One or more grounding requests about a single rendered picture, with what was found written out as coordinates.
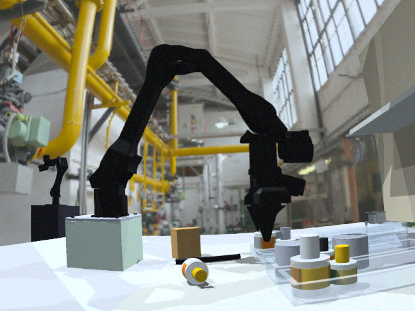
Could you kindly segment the tan cardboard box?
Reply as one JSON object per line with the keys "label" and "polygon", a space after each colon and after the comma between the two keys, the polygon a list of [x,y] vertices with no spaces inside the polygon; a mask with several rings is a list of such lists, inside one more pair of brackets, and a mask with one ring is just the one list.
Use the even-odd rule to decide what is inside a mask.
{"label": "tan cardboard box", "polygon": [[201,257],[200,228],[171,228],[171,249],[176,259]]}

